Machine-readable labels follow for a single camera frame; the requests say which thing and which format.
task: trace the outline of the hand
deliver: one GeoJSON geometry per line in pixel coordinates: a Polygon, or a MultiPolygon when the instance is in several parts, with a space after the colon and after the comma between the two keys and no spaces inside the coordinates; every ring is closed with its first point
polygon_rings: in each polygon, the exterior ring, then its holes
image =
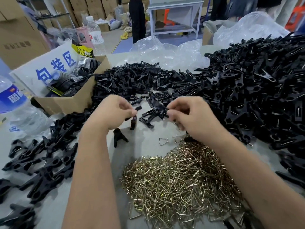
{"type": "Polygon", "coordinates": [[[202,97],[179,97],[167,108],[170,121],[176,122],[181,130],[187,130],[194,139],[207,146],[212,147],[222,139],[223,134],[229,133],[202,97]]]}
{"type": "Polygon", "coordinates": [[[119,127],[126,118],[137,115],[127,100],[117,95],[106,97],[94,110],[84,126],[109,130],[119,127]]]}

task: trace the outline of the yellow package label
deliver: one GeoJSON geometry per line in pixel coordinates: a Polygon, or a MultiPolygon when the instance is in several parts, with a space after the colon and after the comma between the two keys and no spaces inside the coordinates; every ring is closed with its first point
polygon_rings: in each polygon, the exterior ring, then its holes
{"type": "Polygon", "coordinates": [[[86,56],[89,58],[93,58],[94,54],[93,54],[93,49],[90,47],[86,47],[86,46],[82,46],[80,44],[77,43],[72,43],[72,48],[80,55],[82,56],[86,56]]]}

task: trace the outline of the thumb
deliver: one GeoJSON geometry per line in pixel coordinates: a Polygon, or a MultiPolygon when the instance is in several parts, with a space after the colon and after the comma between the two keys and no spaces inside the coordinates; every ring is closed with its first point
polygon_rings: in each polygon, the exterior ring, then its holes
{"type": "Polygon", "coordinates": [[[123,111],[124,111],[125,118],[134,117],[138,113],[138,111],[134,110],[134,109],[127,109],[127,110],[123,110],[123,111]]]}
{"type": "Polygon", "coordinates": [[[167,115],[169,116],[170,121],[174,121],[174,122],[178,121],[182,125],[184,125],[188,117],[188,115],[184,114],[183,112],[174,109],[168,110],[167,115]]]}

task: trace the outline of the pile of metal springs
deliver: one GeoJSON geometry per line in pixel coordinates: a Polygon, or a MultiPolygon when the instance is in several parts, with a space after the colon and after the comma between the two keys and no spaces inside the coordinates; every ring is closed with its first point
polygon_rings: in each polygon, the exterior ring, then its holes
{"type": "Polygon", "coordinates": [[[242,195],[227,169],[209,147],[183,140],[164,158],[128,164],[122,186],[139,215],[155,228],[194,228],[205,214],[210,221],[242,212],[242,195]]]}

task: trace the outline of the forearm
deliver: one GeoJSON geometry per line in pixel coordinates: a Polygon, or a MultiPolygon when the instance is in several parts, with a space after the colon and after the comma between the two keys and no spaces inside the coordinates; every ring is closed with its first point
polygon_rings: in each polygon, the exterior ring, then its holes
{"type": "Polygon", "coordinates": [[[119,229],[107,132],[83,127],[62,229],[119,229]]]}
{"type": "Polygon", "coordinates": [[[305,200],[227,133],[212,149],[266,229],[305,228],[305,200]]]}

